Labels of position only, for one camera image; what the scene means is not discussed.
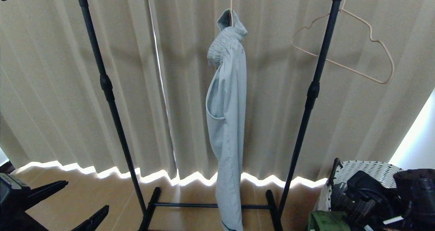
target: rack foot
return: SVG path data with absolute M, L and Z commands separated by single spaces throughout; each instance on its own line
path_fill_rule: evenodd
M 281 218 L 278 215 L 278 208 L 276 207 L 275 199 L 270 189 L 266 191 L 266 200 L 270 207 L 269 211 L 271 213 L 273 229 L 275 231 L 282 231 Z
M 140 224 L 139 231 L 147 231 L 150 226 L 151 219 L 153 218 L 154 210 L 156 209 L 155 203 L 158 202 L 160 197 L 161 189 L 156 187 L 154 189 L 153 195 L 151 196 L 151 200 L 148 203 L 148 209 L 146 210 L 145 216 L 143 216 L 142 223 Z

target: laundry basket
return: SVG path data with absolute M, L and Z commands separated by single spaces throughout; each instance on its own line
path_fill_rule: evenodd
M 314 209 L 320 211 L 345 211 L 349 219 L 356 223 L 363 222 L 367 214 L 376 205 L 376 202 L 374 200 L 353 202 L 345 195 L 347 181 L 357 171 L 364 171 L 369 174 L 382 183 L 385 188 L 396 188 L 393 175 L 403 170 L 382 161 L 352 160 L 340 162 L 340 159 L 336 158 L 328 182 L 323 186 Z

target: green cloth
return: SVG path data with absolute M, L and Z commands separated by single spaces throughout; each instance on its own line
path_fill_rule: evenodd
M 308 231 L 351 231 L 345 222 L 344 211 L 311 211 Z

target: rack base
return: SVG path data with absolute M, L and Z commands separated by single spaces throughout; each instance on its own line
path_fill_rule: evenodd
M 217 208 L 217 204 L 205 204 L 205 203 L 171 203 L 171 202 L 159 202 L 161 189 L 156 187 L 154 189 L 151 200 L 148 204 L 145 216 L 143 216 L 142 223 L 140 224 L 139 231 L 147 231 L 151 219 L 153 218 L 154 210 L 156 207 L 196 207 L 196 208 Z M 271 190 L 266 191 L 267 205 L 242 205 L 242 209 L 262 209 L 269 210 L 272 218 L 272 224 L 275 231 L 282 231 L 281 219 L 278 216 L 278 208 L 273 197 Z

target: white wall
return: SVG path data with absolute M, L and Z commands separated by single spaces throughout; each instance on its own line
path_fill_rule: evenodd
M 435 168 L 435 89 L 390 163 L 403 169 Z
M 3 152 L 3 150 L 0 148 L 0 166 L 2 166 L 3 164 L 5 164 L 6 162 L 8 162 L 8 158 L 5 155 L 5 153 Z

